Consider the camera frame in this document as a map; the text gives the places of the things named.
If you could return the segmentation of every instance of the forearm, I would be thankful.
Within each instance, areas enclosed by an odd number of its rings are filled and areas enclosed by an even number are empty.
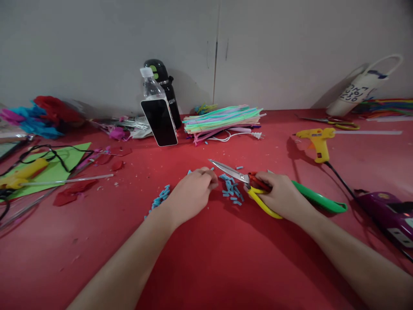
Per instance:
[[[174,229],[166,206],[154,209],[68,309],[135,309],[155,262]]]
[[[299,225],[371,309],[412,309],[413,278],[319,213]]]

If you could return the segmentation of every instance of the left hand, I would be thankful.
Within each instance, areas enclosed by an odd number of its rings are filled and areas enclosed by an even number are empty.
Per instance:
[[[197,215],[208,203],[211,191],[218,186],[218,177],[207,167],[202,167],[184,177],[162,207],[170,208],[175,227]]]

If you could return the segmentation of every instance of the purple device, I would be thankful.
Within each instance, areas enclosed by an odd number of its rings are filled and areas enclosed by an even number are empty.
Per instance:
[[[357,200],[404,248],[413,248],[413,202],[402,202],[388,192],[370,192]]]

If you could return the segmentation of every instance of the white wall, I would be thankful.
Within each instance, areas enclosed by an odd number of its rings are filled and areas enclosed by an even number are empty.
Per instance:
[[[325,106],[353,69],[393,53],[405,62],[376,96],[413,97],[409,0],[1,0],[0,102],[49,94],[136,113],[139,68],[159,58],[184,113],[211,103],[219,2],[220,106]]]
[[[218,0],[2,0],[0,102],[52,95],[136,113],[139,68],[158,58],[188,113],[213,99],[217,18]]]
[[[409,0],[223,0],[215,103],[326,106],[353,69],[393,53],[405,62],[376,96],[413,97],[412,7]]]

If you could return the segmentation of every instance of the white cable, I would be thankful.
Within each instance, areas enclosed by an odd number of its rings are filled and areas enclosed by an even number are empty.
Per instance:
[[[225,139],[219,139],[219,138],[212,137],[212,138],[208,138],[207,140],[217,140],[217,141],[221,141],[221,142],[227,142],[232,136],[236,136],[236,135],[239,135],[239,134],[250,134],[250,135],[254,136],[255,138],[257,138],[258,140],[261,139],[261,136],[265,136],[262,133],[234,133],[234,134],[230,134],[227,130],[225,130],[225,132],[229,134],[229,136],[226,137]]]

